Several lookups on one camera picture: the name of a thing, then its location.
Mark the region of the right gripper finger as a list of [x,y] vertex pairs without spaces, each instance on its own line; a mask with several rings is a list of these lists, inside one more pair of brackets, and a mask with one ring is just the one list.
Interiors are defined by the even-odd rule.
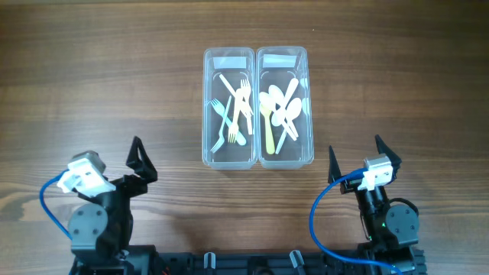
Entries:
[[391,162],[393,170],[399,170],[400,165],[402,163],[401,158],[385,144],[385,142],[382,140],[379,134],[376,134],[374,139],[375,139],[378,153],[386,154],[386,156],[389,158]]
[[328,183],[334,183],[342,177],[341,170],[338,165],[337,158],[332,146],[329,146],[329,176]]

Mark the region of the short white spoon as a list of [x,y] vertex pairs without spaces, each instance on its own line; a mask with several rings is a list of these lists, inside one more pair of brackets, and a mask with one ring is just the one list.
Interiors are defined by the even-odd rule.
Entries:
[[[287,87],[286,93],[285,93],[285,95],[283,96],[283,98],[280,101],[280,107],[282,109],[285,109],[286,108],[286,106],[287,106],[288,102],[290,101],[293,93],[295,92],[298,84],[299,84],[299,80],[297,78],[292,78],[290,80],[290,83],[289,83],[289,85]],[[271,122],[272,122],[272,125],[273,126],[276,126],[276,127],[279,126],[280,125],[279,115],[277,115],[276,113],[274,113],[272,115]]]

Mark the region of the white side-lying fork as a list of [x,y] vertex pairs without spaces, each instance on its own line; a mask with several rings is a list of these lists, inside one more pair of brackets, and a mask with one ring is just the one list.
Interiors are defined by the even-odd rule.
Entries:
[[[210,104],[218,115],[224,117],[225,106],[218,99],[212,99]],[[232,125],[232,121],[229,118],[225,119],[225,123],[228,127]],[[245,136],[240,131],[237,133],[236,141],[241,146],[245,146],[247,143]]]
[[223,107],[222,103],[218,99],[212,99],[211,100],[211,104],[212,104],[212,107],[214,109],[217,109],[218,107],[224,109],[224,111],[222,112],[222,123],[221,123],[220,129],[219,129],[219,139],[216,141],[216,143],[212,147],[212,149],[211,149],[212,153],[216,153],[219,150],[219,148],[225,142],[223,131],[224,131],[226,120],[228,119],[228,111],[229,111],[231,100],[232,100],[232,97],[229,96],[228,102],[227,102],[227,105],[225,108]]

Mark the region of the white plastic spoon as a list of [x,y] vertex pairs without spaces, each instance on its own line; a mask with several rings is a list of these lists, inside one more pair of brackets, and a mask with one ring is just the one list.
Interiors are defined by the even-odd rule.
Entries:
[[284,130],[288,133],[289,136],[295,141],[297,139],[297,136],[293,133],[292,129],[290,126],[286,123],[286,112],[284,108],[276,108],[276,100],[275,98],[268,94],[267,92],[260,92],[259,93],[259,99],[261,104],[271,110],[275,116],[276,116],[276,121],[283,126]]
[[275,98],[277,104],[280,106],[280,101],[281,101],[281,99],[284,96],[284,94],[282,93],[282,90],[278,86],[270,85],[269,86],[269,89],[268,89],[268,92],[269,92],[270,95],[272,95]]

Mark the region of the white plastic fork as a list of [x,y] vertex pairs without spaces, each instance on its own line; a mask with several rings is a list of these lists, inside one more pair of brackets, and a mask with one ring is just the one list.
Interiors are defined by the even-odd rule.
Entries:
[[251,110],[251,105],[249,102],[249,98],[251,96],[251,84],[248,79],[243,79],[241,81],[241,89],[242,89],[242,95],[244,99],[243,107],[245,108],[246,114],[246,120],[247,120],[247,127],[248,127],[248,133],[250,135],[253,134],[253,128],[252,128],[252,115],[253,111]]

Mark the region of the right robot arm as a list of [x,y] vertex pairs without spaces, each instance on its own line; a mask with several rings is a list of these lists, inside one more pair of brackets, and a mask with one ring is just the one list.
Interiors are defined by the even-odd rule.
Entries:
[[380,136],[375,137],[375,143],[378,155],[364,159],[366,170],[339,185],[342,194],[355,194],[368,240],[359,244],[351,256],[387,266],[353,263],[350,266],[360,274],[424,274],[423,252],[414,247],[419,242],[419,210],[407,199],[390,199],[385,190],[397,178],[402,160]]

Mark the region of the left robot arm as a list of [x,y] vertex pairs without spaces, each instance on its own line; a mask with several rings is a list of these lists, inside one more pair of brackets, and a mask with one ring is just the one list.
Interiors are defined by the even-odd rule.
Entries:
[[58,186],[87,201],[71,216],[68,231],[75,255],[73,274],[164,274],[154,245],[130,245],[134,225],[131,198],[147,193],[157,171],[141,139],[134,137],[126,166],[131,175],[108,180],[99,155],[88,150],[73,157]]

